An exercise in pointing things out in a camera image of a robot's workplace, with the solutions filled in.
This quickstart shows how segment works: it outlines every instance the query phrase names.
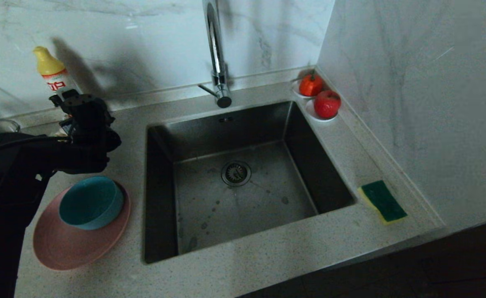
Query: drain strainer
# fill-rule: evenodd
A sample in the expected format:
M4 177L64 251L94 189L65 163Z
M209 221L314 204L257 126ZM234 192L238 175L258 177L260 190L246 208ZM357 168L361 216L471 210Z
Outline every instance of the drain strainer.
M241 186L250 180L250 166L242 161L231 161L224 165L221 177L230 186Z

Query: sponge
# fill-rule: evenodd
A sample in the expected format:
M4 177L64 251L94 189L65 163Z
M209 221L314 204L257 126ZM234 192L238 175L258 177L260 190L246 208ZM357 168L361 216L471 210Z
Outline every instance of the sponge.
M382 180L361 186L359 192L360 196L379 212L383 224L388 225L407 216Z

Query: sink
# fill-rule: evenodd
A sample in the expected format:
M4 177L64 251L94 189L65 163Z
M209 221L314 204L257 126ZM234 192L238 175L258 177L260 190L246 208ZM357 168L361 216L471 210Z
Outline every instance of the sink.
M295 102L147 129L144 259L354 203Z

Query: robotic hand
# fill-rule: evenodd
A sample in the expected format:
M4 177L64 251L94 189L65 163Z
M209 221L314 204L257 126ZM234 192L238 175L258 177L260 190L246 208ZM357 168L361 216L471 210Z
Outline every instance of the robotic hand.
M60 123L68 137L0 134L0 297L14 296L24 232L49 179L57 171L101 172L121 144L103 100L75 90L63 97L50 100L72 115Z

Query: tomato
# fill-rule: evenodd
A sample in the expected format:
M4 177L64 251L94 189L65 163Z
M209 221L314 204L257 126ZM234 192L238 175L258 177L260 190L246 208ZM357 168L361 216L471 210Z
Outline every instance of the tomato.
M314 73L304 76L300 83L300 94L303 96L316 96L324 87L324 80Z
M314 100L314 111L324 119L333 118L339 112L341 100L333 90L322 91Z

